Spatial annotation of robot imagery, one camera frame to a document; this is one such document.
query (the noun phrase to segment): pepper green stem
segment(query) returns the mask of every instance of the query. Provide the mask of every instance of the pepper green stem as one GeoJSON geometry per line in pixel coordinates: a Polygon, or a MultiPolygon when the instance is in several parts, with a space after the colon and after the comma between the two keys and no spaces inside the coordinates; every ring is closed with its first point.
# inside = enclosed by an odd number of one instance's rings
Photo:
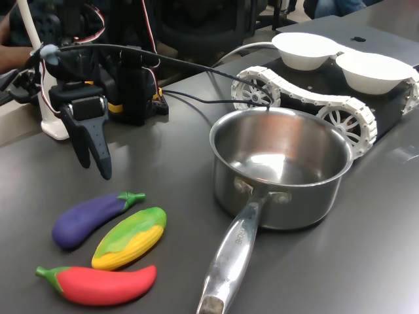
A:
{"type": "Polygon", "coordinates": [[[129,192],[122,192],[118,195],[118,199],[125,201],[125,206],[122,212],[125,212],[129,210],[132,206],[134,206],[139,201],[145,200],[145,194],[144,193],[129,193],[129,192]]]}
{"type": "Polygon", "coordinates": [[[45,278],[58,292],[63,293],[63,289],[58,282],[57,276],[62,271],[69,269],[70,267],[58,267],[51,270],[46,270],[44,267],[38,267],[35,271],[35,275],[45,278]]]}

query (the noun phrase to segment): purple eggplant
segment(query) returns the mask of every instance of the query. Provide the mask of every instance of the purple eggplant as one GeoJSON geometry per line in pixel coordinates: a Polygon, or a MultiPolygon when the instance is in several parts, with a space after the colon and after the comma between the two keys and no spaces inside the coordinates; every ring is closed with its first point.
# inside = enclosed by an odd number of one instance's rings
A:
{"type": "Polygon", "coordinates": [[[123,192],[78,204],[58,218],[52,229],[52,238],[61,248],[74,249],[97,227],[144,199],[144,193],[123,192]]]}

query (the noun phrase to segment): red and white wire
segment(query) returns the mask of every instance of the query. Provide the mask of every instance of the red and white wire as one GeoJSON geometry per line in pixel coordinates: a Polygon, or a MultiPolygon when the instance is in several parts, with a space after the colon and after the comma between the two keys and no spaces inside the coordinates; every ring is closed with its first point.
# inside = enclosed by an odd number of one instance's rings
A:
{"type": "Polygon", "coordinates": [[[154,82],[155,82],[155,86],[156,86],[156,95],[157,95],[158,99],[160,100],[160,102],[162,102],[162,98],[161,98],[161,96],[160,96],[160,87],[158,86],[158,82],[157,82],[157,78],[156,78],[155,73],[153,72],[153,70],[152,70],[152,69],[149,69],[148,67],[142,67],[142,68],[143,68],[143,69],[146,69],[146,70],[148,70],[148,71],[150,71],[151,76],[153,77],[153,80],[154,80],[154,82]]]}
{"type": "Polygon", "coordinates": [[[52,105],[50,104],[48,98],[45,95],[45,90],[44,90],[44,78],[45,78],[45,73],[46,73],[45,61],[41,62],[40,72],[41,72],[41,97],[42,97],[42,100],[44,101],[45,105],[52,111],[52,113],[54,113],[54,116],[59,116],[60,112],[56,111],[56,110],[54,110],[54,108],[52,108],[52,105]]]}
{"type": "Polygon", "coordinates": [[[95,41],[96,39],[98,39],[103,32],[105,31],[105,18],[103,17],[102,13],[99,11],[98,8],[96,8],[94,5],[85,5],[86,7],[92,9],[96,15],[98,16],[98,18],[101,20],[102,22],[102,28],[93,36],[89,36],[87,38],[84,39],[79,39],[78,37],[74,37],[74,42],[78,43],[78,44],[85,44],[85,43],[90,43],[91,41],[95,41]]]}
{"type": "MultiPolygon", "coordinates": [[[[149,15],[147,14],[147,8],[145,7],[144,0],[141,0],[141,2],[143,3],[143,12],[144,12],[144,17],[145,17],[145,23],[147,24],[147,31],[149,32],[151,46],[153,48],[153,52],[156,54],[157,53],[156,44],[155,44],[155,40],[153,38],[153,33],[151,32],[151,26],[150,26],[150,21],[149,21],[149,15]]],[[[152,66],[152,67],[157,68],[159,65],[160,65],[160,59],[158,60],[158,63],[156,65],[152,66]]]]}

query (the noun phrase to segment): stainless steel saucepan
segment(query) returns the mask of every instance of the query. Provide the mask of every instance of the stainless steel saucepan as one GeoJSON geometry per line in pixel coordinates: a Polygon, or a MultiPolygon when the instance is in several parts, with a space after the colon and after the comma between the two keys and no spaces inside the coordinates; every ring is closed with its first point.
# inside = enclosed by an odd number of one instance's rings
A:
{"type": "Polygon", "coordinates": [[[258,225],[294,230],[319,222],[352,165],[352,147],[332,124],[282,108],[230,113],[209,138],[215,197],[236,218],[209,266],[197,314],[224,314],[258,225]]]}

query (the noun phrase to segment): red chili pepper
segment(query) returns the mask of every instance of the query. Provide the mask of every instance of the red chili pepper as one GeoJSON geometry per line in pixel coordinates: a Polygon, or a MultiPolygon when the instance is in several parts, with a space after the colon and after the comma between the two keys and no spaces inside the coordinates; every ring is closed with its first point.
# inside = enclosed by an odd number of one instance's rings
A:
{"type": "Polygon", "coordinates": [[[156,280],[156,266],[133,272],[93,270],[84,267],[38,267],[45,278],[68,300],[83,305],[115,305],[146,293],[156,280]]]}

